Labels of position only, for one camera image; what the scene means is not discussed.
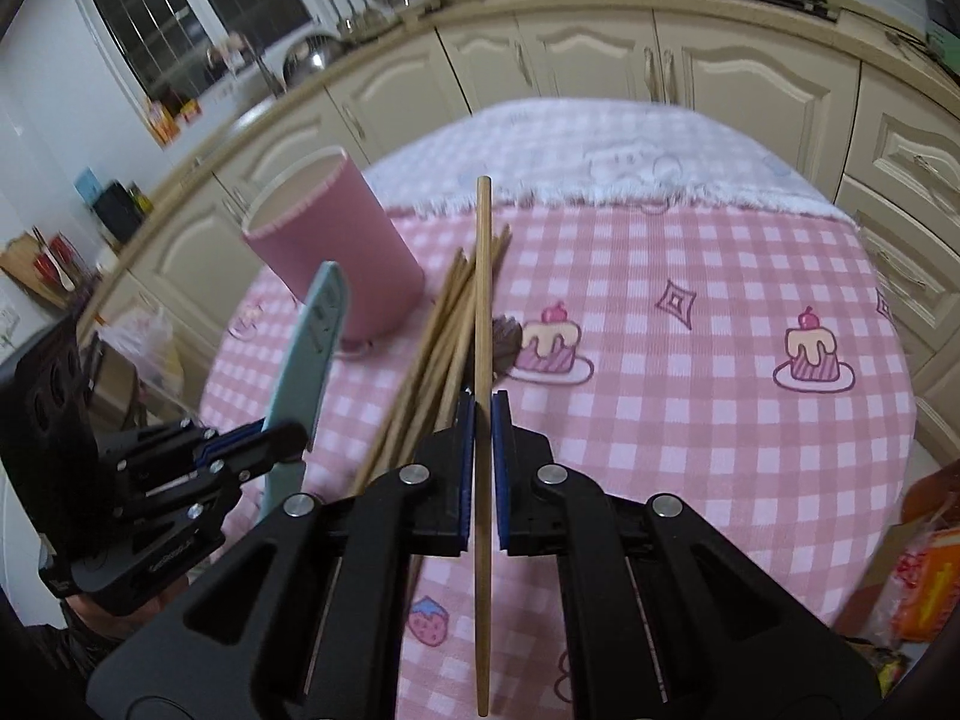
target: cake print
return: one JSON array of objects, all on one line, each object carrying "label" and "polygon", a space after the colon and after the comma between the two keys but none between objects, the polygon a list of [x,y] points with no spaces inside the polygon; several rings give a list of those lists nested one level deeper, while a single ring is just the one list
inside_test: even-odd
[{"label": "cake print", "polygon": [[256,337],[256,322],[263,316],[259,303],[250,303],[237,312],[230,324],[229,333],[237,341],[252,341]]},{"label": "cake print", "polygon": [[410,608],[407,627],[416,640],[427,647],[439,647],[446,641],[450,615],[429,595],[424,595]]},{"label": "cake print", "polygon": [[593,363],[577,355],[582,334],[580,326],[568,319],[563,301],[545,308],[539,322],[523,325],[520,354],[510,377],[535,384],[576,385],[589,381]]},{"label": "cake print", "polygon": [[786,353],[790,358],[774,371],[774,381],[795,392],[845,392],[856,377],[853,368],[837,357],[837,338],[820,324],[820,318],[808,306],[800,317],[800,327],[786,331]]}]

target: plastic bag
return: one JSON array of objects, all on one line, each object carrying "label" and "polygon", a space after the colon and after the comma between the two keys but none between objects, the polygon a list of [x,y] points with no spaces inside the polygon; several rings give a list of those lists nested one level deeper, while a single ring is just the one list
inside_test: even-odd
[{"label": "plastic bag", "polygon": [[184,366],[174,344],[174,326],[162,306],[131,308],[100,338],[136,366],[140,379],[171,395],[184,393]]}]

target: pink cylindrical container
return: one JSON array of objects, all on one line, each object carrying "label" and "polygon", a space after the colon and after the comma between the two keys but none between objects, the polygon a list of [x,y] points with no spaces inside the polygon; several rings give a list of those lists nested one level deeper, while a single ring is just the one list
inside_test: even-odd
[{"label": "pink cylindrical container", "polygon": [[350,288],[345,341],[391,332],[424,293],[424,270],[339,146],[299,160],[261,191],[243,236],[301,301],[320,263],[340,263]]}]

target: cabinet door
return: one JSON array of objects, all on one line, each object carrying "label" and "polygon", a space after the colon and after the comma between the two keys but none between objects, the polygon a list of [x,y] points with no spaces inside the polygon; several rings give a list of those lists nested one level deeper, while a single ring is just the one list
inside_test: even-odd
[{"label": "cabinet door", "polygon": [[541,95],[661,100],[650,11],[560,12],[517,23]]},{"label": "cabinet door", "polygon": [[773,30],[656,13],[669,103],[754,138],[834,199],[850,147],[860,63]]},{"label": "cabinet door", "polygon": [[203,185],[147,244],[131,272],[213,348],[263,263],[240,237],[227,193]]},{"label": "cabinet door", "polygon": [[360,167],[369,164],[337,106],[322,92],[257,135],[215,175],[243,213],[287,167],[328,146],[342,146]]},{"label": "cabinet door", "polygon": [[960,122],[866,65],[847,172],[960,251]]},{"label": "cabinet door", "polygon": [[930,362],[914,382],[917,440],[946,466],[960,458],[960,334]]},{"label": "cabinet door", "polygon": [[515,19],[441,29],[439,34],[473,113],[505,100],[539,97]]},{"label": "cabinet door", "polygon": [[860,225],[860,240],[887,302],[932,351],[960,328],[960,257],[896,205],[844,177],[837,196]]},{"label": "cabinet door", "polygon": [[328,92],[371,161],[470,112],[435,32],[371,60]]},{"label": "cabinet door", "polygon": [[[163,301],[127,272],[117,279],[99,314],[104,322],[110,324],[130,309],[138,307],[155,309],[161,305]],[[216,349],[191,330],[170,306],[163,307],[166,316],[174,326],[176,354],[184,367],[184,392],[181,394],[181,400],[191,408],[198,409]]]}]

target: diamond print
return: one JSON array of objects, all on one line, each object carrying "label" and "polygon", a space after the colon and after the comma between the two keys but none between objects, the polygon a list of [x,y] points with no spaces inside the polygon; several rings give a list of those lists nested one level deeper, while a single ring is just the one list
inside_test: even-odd
[{"label": "diamond print", "polygon": [[894,317],[890,316],[890,305],[880,290],[877,290],[877,314],[887,317],[890,322],[894,320]]},{"label": "diamond print", "polygon": [[670,279],[666,280],[666,289],[664,295],[656,302],[656,307],[661,311],[670,314],[674,319],[680,319],[680,322],[688,330],[690,326],[690,311],[693,308],[693,301],[697,299],[697,293],[678,287]]}]

